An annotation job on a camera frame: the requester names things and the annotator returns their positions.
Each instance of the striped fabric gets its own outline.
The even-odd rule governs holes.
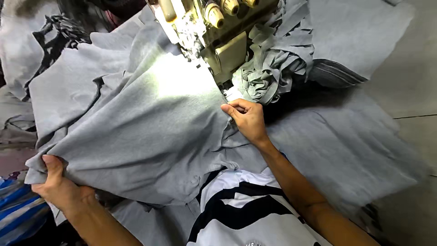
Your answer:
[[[47,203],[21,180],[0,177],[0,246],[34,235],[45,223]]]

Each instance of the black fabric pattern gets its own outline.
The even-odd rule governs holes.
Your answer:
[[[217,177],[217,175],[225,169],[226,169],[226,167],[222,166],[219,170],[215,170],[215,171],[212,171],[209,173],[208,178],[206,179],[205,183],[203,183],[203,185],[200,187],[199,194],[196,196],[196,200],[198,203],[200,203],[200,196],[202,195],[203,188],[205,188],[205,186],[207,186],[209,183],[211,183],[211,181],[213,179],[215,179]]]
[[[249,226],[269,214],[282,215],[292,213],[271,196],[250,201],[242,208],[225,205],[223,202],[215,202],[209,206],[207,211],[205,210],[197,218],[191,229],[188,241],[196,242],[200,230],[205,228],[213,219],[220,221],[229,228],[238,230]]]
[[[46,35],[53,28],[57,32],[56,36],[52,40],[46,41]],[[29,84],[32,80],[53,65],[65,48],[77,49],[79,43],[91,44],[90,35],[85,32],[85,29],[77,21],[62,15],[46,16],[45,25],[40,31],[33,32],[32,34],[39,45],[41,45],[44,56],[35,75],[24,85],[26,97],[23,98],[23,101],[30,99]]]
[[[279,195],[288,201],[284,192],[279,188],[260,186],[244,181],[240,182],[239,187],[223,189],[208,200],[207,204],[205,205],[205,210],[196,219],[196,222],[191,229],[190,237],[188,238],[189,242],[196,242],[197,235],[200,230],[204,229],[206,225],[213,219],[220,221],[229,228],[238,230],[268,216],[269,214],[293,214],[284,205],[276,201],[271,196],[258,198],[248,202],[243,208],[225,205],[222,201],[220,201],[221,199],[234,199],[235,193],[240,193],[251,197]]]

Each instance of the hand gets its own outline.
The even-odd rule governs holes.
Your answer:
[[[234,119],[240,132],[257,148],[270,142],[261,104],[237,99],[223,104],[221,108]]]
[[[77,186],[62,176],[62,162],[53,155],[43,155],[47,166],[47,180],[44,184],[33,184],[32,191],[38,193],[46,201],[51,202],[64,214],[78,210],[83,204],[96,200],[94,190],[87,186]]]

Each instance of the cloth bundle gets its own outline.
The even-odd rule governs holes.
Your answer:
[[[267,23],[256,24],[249,33],[253,58],[232,76],[243,98],[266,105],[291,90],[293,77],[306,81],[314,53],[311,32],[307,1],[280,1]]]

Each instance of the gray fabric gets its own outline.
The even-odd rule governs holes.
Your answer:
[[[313,59],[346,66],[370,79],[393,51],[414,15],[406,2],[393,7],[382,0],[311,0]]]
[[[292,76],[303,75],[306,81],[314,52],[309,18],[306,0],[280,1],[267,23],[252,28],[253,58],[232,75],[232,83],[244,99],[266,105],[291,90]],[[278,21],[278,27],[271,27]]]
[[[417,184],[427,174],[422,159],[399,138],[396,122],[361,89],[320,91],[307,85],[264,107],[267,131],[274,145],[337,209],[351,214],[374,199]],[[237,163],[261,158],[231,156],[228,151],[227,155]]]
[[[197,195],[201,176],[221,165],[236,167],[220,160],[216,152],[229,117],[220,109],[225,101],[212,75],[177,55],[177,46],[168,41],[158,23],[148,22],[135,37],[122,78],[116,73],[93,82],[92,76],[99,71],[104,75],[97,65],[101,59],[107,66],[121,62],[113,55],[114,48],[106,49],[105,57],[90,55],[101,46],[93,40],[92,45],[79,45],[77,51],[64,50],[31,83],[37,128],[45,131],[38,141],[40,153],[26,163],[31,168],[27,183],[44,181],[40,156],[48,153],[68,163],[66,175],[78,184],[148,203],[181,204]],[[90,69],[93,64],[98,72]],[[66,75],[67,66],[70,73]],[[59,76],[69,77],[60,83]],[[116,87],[111,85],[120,78]],[[106,90],[115,89],[100,95],[106,82]],[[97,93],[96,84],[101,84]],[[79,114],[72,110],[63,114],[73,103],[83,106]]]
[[[28,143],[34,146],[36,132],[27,131],[35,126],[30,102],[22,102],[9,92],[7,86],[0,88],[0,144]]]
[[[183,246],[200,208],[196,200],[186,205],[152,209],[126,200],[111,213],[143,245]]]
[[[392,5],[392,6],[396,6],[398,5],[400,2],[402,2],[402,0],[383,0],[384,2]]]
[[[133,41],[117,32],[64,50],[32,82],[42,135],[39,154],[26,163],[26,183],[45,180],[40,157],[48,153],[63,158],[66,176],[80,185],[176,205],[191,201],[201,177],[222,165],[264,169],[220,110],[224,99],[211,74],[186,62],[158,23],[144,23]],[[70,77],[59,80],[57,71]],[[415,184],[424,167],[394,121],[365,95],[342,99],[314,97],[309,101],[324,104],[280,115],[268,127],[275,145],[343,211]],[[299,103],[284,99],[276,107]]]
[[[34,76],[44,56],[32,32],[43,27],[45,15],[55,14],[60,14],[56,0],[35,5],[23,0],[4,2],[1,11],[0,60],[6,84],[19,99],[26,96],[23,87]]]

